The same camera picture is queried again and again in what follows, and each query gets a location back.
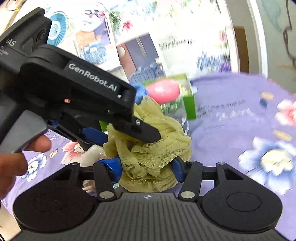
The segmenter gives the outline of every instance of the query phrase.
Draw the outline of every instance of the wall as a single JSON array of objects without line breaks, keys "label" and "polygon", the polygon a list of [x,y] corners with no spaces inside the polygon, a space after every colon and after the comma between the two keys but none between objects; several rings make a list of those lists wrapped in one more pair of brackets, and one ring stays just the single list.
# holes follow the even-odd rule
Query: wall
[{"label": "wall", "polygon": [[[289,26],[285,0],[256,0],[266,38],[268,77],[291,93],[296,93],[296,69],[287,55],[283,32]],[[288,1],[292,27],[296,28],[296,4]],[[288,47],[296,56],[296,31],[288,32]]]},{"label": "wall", "polygon": [[7,1],[8,0],[6,0],[3,4],[0,4],[0,35],[4,32],[9,19],[13,15],[13,12],[9,12],[5,8]]},{"label": "wall", "polygon": [[249,54],[249,72],[261,73],[260,51],[257,45],[257,34],[253,24],[247,0],[225,0],[234,26],[245,29]]}]

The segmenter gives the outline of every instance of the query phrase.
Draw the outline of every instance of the gray handle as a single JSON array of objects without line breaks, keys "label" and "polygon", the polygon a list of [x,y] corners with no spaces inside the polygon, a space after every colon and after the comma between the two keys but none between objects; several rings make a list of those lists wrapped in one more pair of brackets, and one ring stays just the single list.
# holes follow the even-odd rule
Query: gray handle
[{"label": "gray handle", "polygon": [[47,124],[39,115],[25,110],[0,144],[0,154],[19,152],[47,131]]}]

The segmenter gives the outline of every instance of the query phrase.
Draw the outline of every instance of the printed logo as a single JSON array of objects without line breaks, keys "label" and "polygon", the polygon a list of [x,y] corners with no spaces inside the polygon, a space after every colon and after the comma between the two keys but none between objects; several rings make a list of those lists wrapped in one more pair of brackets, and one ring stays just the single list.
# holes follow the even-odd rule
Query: printed logo
[{"label": "printed logo", "polygon": [[150,199],[150,198],[153,198],[153,196],[147,194],[147,195],[144,196],[144,198],[145,198],[145,199]]},{"label": "printed logo", "polygon": [[9,45],[9,46],[14,46],[16,44],[17,41],[15,40],[12,40],[12,39],[8,39],[6,40],[6,43]]},{"label": "printed logo", "polygon": [[69,64],[68,68],[81,74],[83,77],[89,78],[90,80],[93,80],[94,82],[99,83],[100,85],[106,87],[107,89],[111,89],[114,92],[116,92],[116,90],[117,90],[116,85],[108,84],[108,81],[101,80],[97,75],[93,75],[90,71],[87,71],[87,70],[77,67],[74,63]]}]

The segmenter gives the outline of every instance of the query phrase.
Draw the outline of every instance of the blue flower print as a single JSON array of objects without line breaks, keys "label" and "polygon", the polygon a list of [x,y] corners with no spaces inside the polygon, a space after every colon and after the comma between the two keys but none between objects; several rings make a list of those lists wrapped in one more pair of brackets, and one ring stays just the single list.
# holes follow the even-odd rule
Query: blue flower print
[{"label": "blue flower print", "polygon": [[41,153],[28,161],[28,170],[25,175],[21,176],[22,179],[27,178],[27,182],[30,182],[36,177],[38,170],[43,168],[47,161],[46,156],[43,155],[44,153]]},{"label": "blue flower print", "polygon": [[273,192],[286,194],[296,177],[296,148],[284,141],[272,142],[255,137],[253,149],[238,157],[239,166],[247,175]]}]

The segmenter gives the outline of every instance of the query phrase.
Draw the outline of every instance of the round black foam pad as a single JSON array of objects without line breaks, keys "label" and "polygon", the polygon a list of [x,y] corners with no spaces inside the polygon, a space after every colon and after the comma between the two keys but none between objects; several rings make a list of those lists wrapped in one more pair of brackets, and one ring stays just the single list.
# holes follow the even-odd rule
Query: round black foam pad
[{"label": "round black foam pad", "polygon": [[278,196],[254,181],[232,182],[219,184],[202,198],[201,206],[208,218],[221,227],[239,232],[275,228],[282,212]]},{"label": "round black foam pad", "polygon": [[22,193],[15,200],[13,211],[22,228],[55,233],[84,222],[93,207],[94,200],[87,192],[59,181]]}]

